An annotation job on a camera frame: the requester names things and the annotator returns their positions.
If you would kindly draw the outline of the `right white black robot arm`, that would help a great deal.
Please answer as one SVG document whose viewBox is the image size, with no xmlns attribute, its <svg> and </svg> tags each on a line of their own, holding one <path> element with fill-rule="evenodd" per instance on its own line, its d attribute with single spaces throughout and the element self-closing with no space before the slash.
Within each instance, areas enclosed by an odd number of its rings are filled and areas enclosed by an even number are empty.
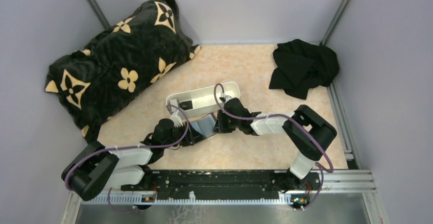
<svg viewBox="0 0 433 224">
<path fill-rule="evenodd" d="M 293 189 L 301 189 L 308 181 L 307 175 L 314 166 L 324 169 L 318 163 L 325 158 L 329 168 L 334 166 L 326 150 L 337 136 L 337 131 L 307 105 L 300 105 L 291 114 L 249 112 L 238 98 L 221 94 L 215 97 L 218 118 L 214 127 L 216 133 L 231 133 L 240 130 L 246 135 L 287 135 L 298 149 L 295 160 L 289 167 L 287 182 Z"/>
</svg>

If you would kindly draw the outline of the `black floral plush pillow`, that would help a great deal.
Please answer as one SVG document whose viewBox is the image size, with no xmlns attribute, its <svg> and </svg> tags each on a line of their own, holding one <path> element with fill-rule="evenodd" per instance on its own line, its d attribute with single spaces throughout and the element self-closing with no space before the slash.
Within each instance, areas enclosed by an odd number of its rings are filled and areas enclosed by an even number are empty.
<svg viewBox="0 0 433 224">
<path fill-rule="evenodd" d="M 181 30 L 175 0 L 148 0 L 82 50 L 52 63 L 45 91 L 59 98 L 91 143 L 102 124 L 200 50 Z"/>
</svg>

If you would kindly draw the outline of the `black credit card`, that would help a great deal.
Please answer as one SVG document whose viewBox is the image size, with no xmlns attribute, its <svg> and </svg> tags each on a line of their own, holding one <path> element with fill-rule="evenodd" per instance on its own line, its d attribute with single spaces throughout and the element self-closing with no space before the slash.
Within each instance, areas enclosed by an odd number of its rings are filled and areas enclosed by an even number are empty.
<svg viewBox="0 0 433 224">
<path fill-rule="evenodd" d="M 193 102 L 192 100 L 188 100 L 188 101 L 182 101 L 179 103 L 180 108 L 184 111 L 188 111 L 193 109 Z"/>
</svg>

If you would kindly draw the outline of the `white oblong plastic tray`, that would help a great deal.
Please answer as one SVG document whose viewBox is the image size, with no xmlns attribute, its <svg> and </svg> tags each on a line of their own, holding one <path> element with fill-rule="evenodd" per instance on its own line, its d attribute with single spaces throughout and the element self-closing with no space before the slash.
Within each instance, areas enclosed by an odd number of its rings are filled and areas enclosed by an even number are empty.
<svg viewBox="0 0 433 224">
<path fill-rule="evenodd" d="M 223 83 L 222 85 L 226 95 L 240 98 L 241 92 L 236 82 L 226 82 Z M 193 117 L 216 112 L 219 109 L 219 107 L 216 104 L 216 101 L 213 96 L 214 87 L 215 85 L 205 87 L 205 88 L 195 89 L 191 91 L 171 94 L 166 98 L 166 105 L 169 104 L 170 99 L 177 99 L 179 103 L 182 101 L 192 100 L 193 109 L 184 111 L 188 118 L 193 118 Z"/>
</svg>

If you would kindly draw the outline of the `aluminium frame rail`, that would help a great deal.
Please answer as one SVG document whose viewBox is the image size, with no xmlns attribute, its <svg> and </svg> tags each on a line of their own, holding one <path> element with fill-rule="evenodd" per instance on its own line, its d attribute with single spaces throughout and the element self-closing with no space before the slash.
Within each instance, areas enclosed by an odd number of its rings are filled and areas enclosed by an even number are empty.
<svg viewBox="0 0 433 224">
<path fill-rule="evenodd" d="M 342 99 L 339 96 L 336 82 L 327 88 L 333 115 L 338 128 L 348 169 L 336 169 L 325 175 L 324 192 L 329 193 L 376 193 L 376 185 L 369 169 L 360 163 L 359 153 L 355 145 Z"/>
</svg>

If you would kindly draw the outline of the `black cloth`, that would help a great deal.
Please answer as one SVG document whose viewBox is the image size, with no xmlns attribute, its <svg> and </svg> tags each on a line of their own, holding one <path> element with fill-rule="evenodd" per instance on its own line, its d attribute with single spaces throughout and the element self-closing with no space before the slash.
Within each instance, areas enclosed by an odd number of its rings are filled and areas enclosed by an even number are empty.
<svg viewBox="0 0 433 224">
<path fill-rule="evenodd" d="M 276 68 L 269 89 L 281 89 L 294 98 L 306 100 L 310 89 L 330 86 L 340 72 L 332 49 L 300 39 L 277 44 L 272 55 Z"/>
</svg>

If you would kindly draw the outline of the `brown leather card holder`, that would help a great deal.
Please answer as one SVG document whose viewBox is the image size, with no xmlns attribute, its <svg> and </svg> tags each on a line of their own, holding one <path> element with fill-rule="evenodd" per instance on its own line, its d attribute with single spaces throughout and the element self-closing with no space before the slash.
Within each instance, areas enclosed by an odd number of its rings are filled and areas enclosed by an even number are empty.
<svg viewBox="0 0 433 224">
<path fill-rule="evenodd" d="M 190 125 L 192 126 L 191 134 L 194 144 L 203 141 L 216 134 L 214 127 L 217 118 L 213 113 L 207 114 L 195 121 Z"/>
</svg>

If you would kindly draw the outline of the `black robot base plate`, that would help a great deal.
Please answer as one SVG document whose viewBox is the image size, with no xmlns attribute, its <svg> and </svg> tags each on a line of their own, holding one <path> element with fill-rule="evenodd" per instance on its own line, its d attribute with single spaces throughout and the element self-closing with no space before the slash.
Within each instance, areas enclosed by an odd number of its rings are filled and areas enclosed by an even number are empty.
<svg viewBox="0 0 433 224">
<path fill-rule="evenodd" d="M 281 193 L 318 190 L 319 174 L 303 180 L 286 170 L 145 170 L 136 185 L 122 191 L 156 192 L 158 200 L 185 200 L 192 192 L 197 200 L 276 200 Z"/>
</svg>

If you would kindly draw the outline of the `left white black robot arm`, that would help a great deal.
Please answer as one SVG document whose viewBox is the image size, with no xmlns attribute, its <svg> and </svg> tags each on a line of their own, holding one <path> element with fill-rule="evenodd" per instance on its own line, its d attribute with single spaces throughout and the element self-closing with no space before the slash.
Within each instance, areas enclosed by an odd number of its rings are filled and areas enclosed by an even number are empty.
<svg viewBox="0 0 433 224">
<path fill-rule="evenodd" d="M 91 142 L 63 171 L 68 190 L 89 201 L 110 188 L 129 185 L 147 190 L 153 184 L 148 164 L 159 160 L 167 148 L 192 146 L 206 139 L 198 121 L 183 121 L 175 112 L 161 119 L 154 131 L 137 145 L 108 148 Z"/>
</svg>

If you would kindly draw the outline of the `stack of grey cards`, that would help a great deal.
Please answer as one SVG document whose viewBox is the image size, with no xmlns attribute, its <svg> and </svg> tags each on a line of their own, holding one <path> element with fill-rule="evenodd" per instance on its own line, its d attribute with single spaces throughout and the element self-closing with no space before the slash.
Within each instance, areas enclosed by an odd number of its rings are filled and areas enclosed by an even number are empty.
<svg viewBox="0 0 433 224">
<path fill-rule="evenodd" d="M 179 101 L 177 99 L 170 99 L 169 105 L 171 113 L 174 113 L 179 108 Z"/>
</svg>

